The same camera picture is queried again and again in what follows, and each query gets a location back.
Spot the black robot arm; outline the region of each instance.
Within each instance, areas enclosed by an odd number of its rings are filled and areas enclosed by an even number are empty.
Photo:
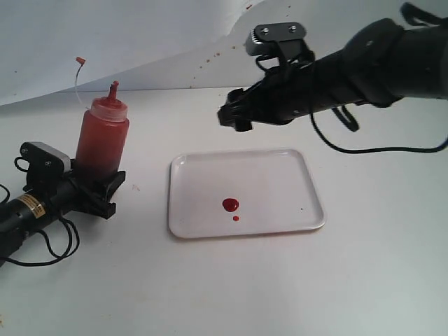
[[[238,132],[251,130],[251,122],[285,125],[312,107],[332,109],[354,131],[347,104],[388,107],[403,97],[448,99],[448,20],[409,3],[401,11],[406,21],[423,27],[405,30],[383,19],[316,61],[300,24],[257,26],[246,42],[248,54],[258,55],[262,69],[260,61],[270,58],[279,65],[263,69],[265,77],[249,89],[231,91],[218,112],[220,124]]]

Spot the ketchup drip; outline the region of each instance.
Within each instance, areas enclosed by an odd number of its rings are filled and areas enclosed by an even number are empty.
[[[226,211],[234,212],[239,207],[238,200],[235,198],[226,198],[223,200],[223,207]]]

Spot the label sticker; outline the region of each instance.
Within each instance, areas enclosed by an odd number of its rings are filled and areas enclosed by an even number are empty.
[[[17,197],[17,200],[21,201],[23,204],[29,207],[34,217],[36,218],[40,218],[46,214],[43,205],[30,194],[23,194],[22,196]]]

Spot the white paper sheet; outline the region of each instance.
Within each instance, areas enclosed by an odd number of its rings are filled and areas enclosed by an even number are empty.
[[[0,5],[0,105],[184,53],[262,0],[15,0]]]

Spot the ketchup bottle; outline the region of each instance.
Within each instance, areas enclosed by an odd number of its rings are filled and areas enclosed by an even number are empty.
[[[118,171],[125,146],[129,120],[127,106],[116,99],[118,82],[114,81],[107,97],[95,98],[84,113],[76,151],[75,173],[91,183]]]

